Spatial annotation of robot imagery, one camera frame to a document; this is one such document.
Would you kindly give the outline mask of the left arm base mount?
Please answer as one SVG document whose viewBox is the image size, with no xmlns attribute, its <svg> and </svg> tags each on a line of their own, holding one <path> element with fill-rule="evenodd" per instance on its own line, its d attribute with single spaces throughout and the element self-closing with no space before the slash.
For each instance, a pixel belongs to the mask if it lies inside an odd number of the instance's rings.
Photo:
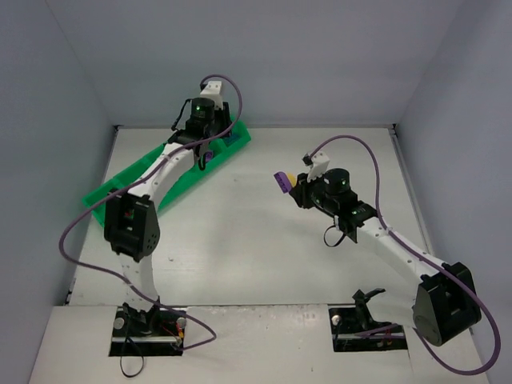
<svg viewBox="0 0 512 384">
<path fill-rule="evenodd" d="M 127 306 L 117 308 L 109 356 L 119 358 L 119 368 L 127 379 L 144 370 L 150 357 L 181 357 L 186 336 L 185 312 L 171 313 L 158 307 L 138 314 Z"/>
</svg>

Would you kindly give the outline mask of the purple rounded lego brick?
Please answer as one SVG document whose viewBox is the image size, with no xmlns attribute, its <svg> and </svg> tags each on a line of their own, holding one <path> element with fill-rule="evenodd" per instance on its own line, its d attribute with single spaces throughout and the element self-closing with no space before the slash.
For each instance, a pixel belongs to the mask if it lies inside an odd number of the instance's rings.
<svg viewBox="0 0 512 384">
<path fill-rule="evenodd" d="M 287 174 L 282 171 L 276 172 L 274 179 L 284 194 L 288 194 L 293 188 Z"/>
</svg>

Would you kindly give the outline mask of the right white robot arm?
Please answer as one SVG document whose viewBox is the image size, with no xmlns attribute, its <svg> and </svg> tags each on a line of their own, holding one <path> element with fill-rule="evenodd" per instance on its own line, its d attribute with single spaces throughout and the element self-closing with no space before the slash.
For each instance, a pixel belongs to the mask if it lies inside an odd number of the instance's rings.
<svg viewBox="0 0 512 384">
<path fill-rule="evenodd" d="M 315 208 L 332 218 L 344 238 L 380 257 L 412 289 L 411 296 L 397 301 L 383 288 L 358 290 L 353 300 L 363 333 L 396 323 L 416 329 L 429 344 L 442 346 L 480 322 L 482 312 L 471 297 L 476 289 L 469 269 L 394 239 L 377 210 L 352 191 L 347 170 L 334 168 L 315 180 L 300 174 L 289 194 L 299 207 Z"/>
</svg>

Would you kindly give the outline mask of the yellow rounded lego brick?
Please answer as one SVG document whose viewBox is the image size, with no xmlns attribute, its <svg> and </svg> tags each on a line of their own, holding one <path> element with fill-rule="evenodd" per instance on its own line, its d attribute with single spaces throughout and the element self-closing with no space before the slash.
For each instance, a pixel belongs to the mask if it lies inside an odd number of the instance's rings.
<svg viewBox="0 0 512 384">
<path fill-rule="evenodd" d="M 290 181 L 290 184 L 292 185 L 292 187 L 295 187 L 297 185 L 297 179 L 296 177 L 293 175 L 293 174 L 288 174 L 287 175 L 289 181 Z"/>
</svg>

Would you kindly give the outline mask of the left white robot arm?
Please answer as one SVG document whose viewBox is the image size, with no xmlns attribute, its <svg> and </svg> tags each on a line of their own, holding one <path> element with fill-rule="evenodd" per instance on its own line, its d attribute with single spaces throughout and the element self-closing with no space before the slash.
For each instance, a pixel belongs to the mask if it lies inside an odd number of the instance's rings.
<svg viewBox="0 0 512 384">
<path fill-rule="evenodd" d="M 106 203 L 104 238 L 118 256 L 122 274 L 130 280 L 123 309 L 145 322 L 158 308 L 152 253 L 160 239 L 157 209 L 174 184 L 197 166 L 206 168 L 213 153 L 207 143 L 173 152 L 180 146 L 211 138 L 231 124 L 229 105 L 220 96 L 200 96 L 191 100 L 185 128 L 176 131 L 161 154 L 140 177 L 143 182 Z"/>
</svg>

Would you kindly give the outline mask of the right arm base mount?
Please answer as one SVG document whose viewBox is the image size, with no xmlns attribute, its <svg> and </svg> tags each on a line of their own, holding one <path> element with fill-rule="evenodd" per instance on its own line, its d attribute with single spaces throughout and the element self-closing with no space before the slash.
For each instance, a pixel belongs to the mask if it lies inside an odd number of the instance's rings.
<svg viewBox="0 0 512 384">
<path fill-rule="evenodd" d="M 403 327 L 375 321 L 368 309 L 368 302 L 385 292 L 382 288 L 368 293 L 358 290 L 352 297 L 352 304 L 328 307 L 335 353 L 408 350 Z"/>
</svg>

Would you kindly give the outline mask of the teal lego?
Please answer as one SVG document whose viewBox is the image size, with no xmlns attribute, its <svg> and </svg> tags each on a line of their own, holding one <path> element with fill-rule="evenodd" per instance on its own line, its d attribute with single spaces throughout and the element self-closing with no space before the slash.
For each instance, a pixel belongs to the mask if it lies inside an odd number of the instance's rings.
<svg viewBox="0 0 512 384">
<path fill-rule="evenodd" d="M 224 141 L 226 146 L 231 146 L 231 145 L 233 145 L 239 139 L 240 139 L 240 137 L 237 134 L 232 134 L 229 137 L 225 137 L 223 139 L 223 141 Z"/>
</svg>

